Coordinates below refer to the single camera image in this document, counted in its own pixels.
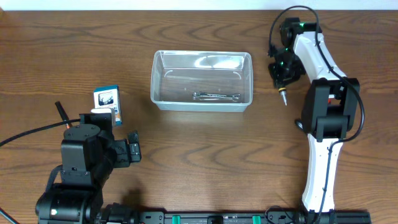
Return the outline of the yellow black stubby screwdriver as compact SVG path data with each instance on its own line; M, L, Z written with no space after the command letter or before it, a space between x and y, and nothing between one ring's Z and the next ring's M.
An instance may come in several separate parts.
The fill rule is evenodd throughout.
M282 87L278 89L279 95L281 96L284 105L287 105L287 91L286 91L286 87Z

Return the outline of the clear plastic container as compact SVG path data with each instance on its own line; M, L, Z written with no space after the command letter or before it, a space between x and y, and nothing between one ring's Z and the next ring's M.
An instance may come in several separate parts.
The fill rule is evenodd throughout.
M160 110L243 112L253 99L252 57L247 52L158 50L150 98ZM194 100L194 92L241 94L239 101Z

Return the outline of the silver wrench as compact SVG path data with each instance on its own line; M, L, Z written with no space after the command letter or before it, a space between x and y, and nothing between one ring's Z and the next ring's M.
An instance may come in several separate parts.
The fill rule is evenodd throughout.
M231 100L239 101L241 94L235 93L231 95L216 94L216 93L204 93L204 92L194 92L192 94L194 100Z

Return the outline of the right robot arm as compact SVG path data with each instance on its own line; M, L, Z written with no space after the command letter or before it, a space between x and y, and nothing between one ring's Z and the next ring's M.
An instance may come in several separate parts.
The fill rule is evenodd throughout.
M307 75L310 88L296 125L307 135L310 155L302 203L309 213L334 209L333 188L342 140L354 125L359 81L347 78L329 53L314 22L286 18L280 27L283 47L270 47L270 76L281 97L287 85Z

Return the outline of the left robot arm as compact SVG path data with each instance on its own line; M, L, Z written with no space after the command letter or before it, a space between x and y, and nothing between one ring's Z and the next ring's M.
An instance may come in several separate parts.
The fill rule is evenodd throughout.
M111 113L86 113L67 129L61 143L62 164L54 168L35 213L39 223L106 223L103 186L115 168L142 159L139 135L117 140Z

